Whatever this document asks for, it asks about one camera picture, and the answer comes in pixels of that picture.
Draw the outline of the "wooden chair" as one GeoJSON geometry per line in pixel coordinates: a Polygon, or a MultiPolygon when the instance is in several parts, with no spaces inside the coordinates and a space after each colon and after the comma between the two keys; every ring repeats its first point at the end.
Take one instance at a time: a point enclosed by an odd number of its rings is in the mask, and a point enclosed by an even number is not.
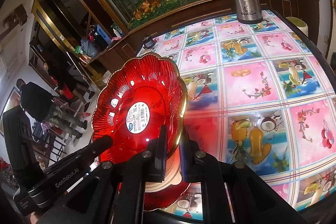
{"type": "Polygon", "coordinates": [[[56,163],[67,155],[62,130],[58,127],[35,121],[32,138],[35,156],[44,167],[56,163]]]}

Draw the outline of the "red scalloped plate with sticker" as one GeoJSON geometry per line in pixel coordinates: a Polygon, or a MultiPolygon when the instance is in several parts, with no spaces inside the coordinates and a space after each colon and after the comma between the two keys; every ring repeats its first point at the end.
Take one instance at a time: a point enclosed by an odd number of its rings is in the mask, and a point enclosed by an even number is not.
{"type": "Polygon", "coordinates": [[[110,76],[92,115],[92,140],[107,135],[113,141],[99,162],[128,161],[159,137],[163,125],[171,157],[179,144],[186,102],[186,84],[172,59],[147,53],[128,60],[110,76]]]}

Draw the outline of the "colourful fruit tablecloth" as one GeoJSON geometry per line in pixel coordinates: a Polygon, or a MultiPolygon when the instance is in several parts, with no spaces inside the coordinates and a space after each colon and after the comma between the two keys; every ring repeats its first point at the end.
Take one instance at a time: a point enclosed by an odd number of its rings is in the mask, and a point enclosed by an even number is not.
{"type": "Polygon", "coordinates": [[[335,74],[274,9],[234,13],[154,35],[187,88],[184,124],[199,147],[242,161],[308,220],[335,202],[335,74]]]}

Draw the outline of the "beige ribbed bowl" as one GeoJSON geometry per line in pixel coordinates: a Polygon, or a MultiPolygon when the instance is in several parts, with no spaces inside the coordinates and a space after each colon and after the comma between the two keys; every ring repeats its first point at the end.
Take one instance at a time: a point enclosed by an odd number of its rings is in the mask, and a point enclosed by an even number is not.
{"type": "Polygon", "coordinates": [[[178,185],[182,181],[181,162],[179,149],[166,161],[166,172],[163,182],[147,182],[145,185],[146,193],[155,193],[168,188],[169,186],[178,185]]]}

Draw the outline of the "blue container on shelf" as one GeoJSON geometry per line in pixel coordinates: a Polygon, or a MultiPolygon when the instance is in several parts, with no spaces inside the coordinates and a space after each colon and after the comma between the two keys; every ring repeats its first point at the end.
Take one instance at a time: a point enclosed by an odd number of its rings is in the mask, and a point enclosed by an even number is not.
{"type": "Polygon", "coordinates": [[[106,32],[101,28],[100,25],[97,25],[97,32],[98,34],[106,41],[108,45],[111,44],[111,38],[106,34],[106,32]]]}

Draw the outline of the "wooden sideboard counter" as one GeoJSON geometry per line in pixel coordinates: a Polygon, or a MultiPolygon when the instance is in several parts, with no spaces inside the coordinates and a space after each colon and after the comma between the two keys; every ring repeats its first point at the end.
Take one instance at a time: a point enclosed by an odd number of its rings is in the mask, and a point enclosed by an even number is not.
{"type": "MultiPolygon", "coordinates": [[[[284,18],[293,16],[302,19],[308,26],[308,38],[318,42],[319,0],[260,0],[262,9],[271,9],[284,18]]],[[[233,0],[201,0],[160,15],[129,31],[115,45],[104,50],[92,61],[99,61],[107,69],[119,68],[125,61],[135,57],[141,40],[146,36],[160,36],[191,23],[212,19],[235,12],[233,0]]]]}

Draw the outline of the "green stool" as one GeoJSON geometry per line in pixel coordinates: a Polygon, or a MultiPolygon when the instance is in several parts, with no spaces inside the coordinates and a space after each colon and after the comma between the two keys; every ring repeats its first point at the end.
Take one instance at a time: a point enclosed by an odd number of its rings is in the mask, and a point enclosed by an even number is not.
{"type": "Polygon", "coordinates": [[[293,23],[298,29],[300,29],[306,36],[309,36],[309,29],[307,24],[296,17],[288,16],[286,17],[287,20],[289,20],[291,23],[293,23]]]}

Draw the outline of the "small black jar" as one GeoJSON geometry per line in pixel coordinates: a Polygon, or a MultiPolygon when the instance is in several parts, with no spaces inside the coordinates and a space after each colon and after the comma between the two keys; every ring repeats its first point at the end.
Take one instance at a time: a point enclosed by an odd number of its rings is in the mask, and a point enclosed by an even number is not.
{"type": "Polygon", "coordinates": [[[143,47],[148,50],[148,49],[151,49],[155,46],[156,44],[156,41],[155,39],[152,37],[152,36],[146,36],[144,37],[142,40],[141,40],[141,43],[143,45],[143,47]]]}

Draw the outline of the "person in dark clothes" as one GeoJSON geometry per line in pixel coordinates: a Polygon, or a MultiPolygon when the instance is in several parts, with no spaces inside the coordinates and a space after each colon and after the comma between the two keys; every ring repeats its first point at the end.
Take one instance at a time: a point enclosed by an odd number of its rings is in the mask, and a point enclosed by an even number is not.
{"type": "Polygon", "coordinates": [[[82,122],[71,116],[68,112],[62,110],[54,102],[55,97],[50,92],[35,83],[25,83],[22,79],[17,80],[16,86],[20,90],[20,105],[22,109],[36,121],[41,123],[50,122],[70,136],[75,136],[76,139],[80,139],[83,136],[81,132],[71,127],[69,124],[87,129],[88,122],[82,122]]]}

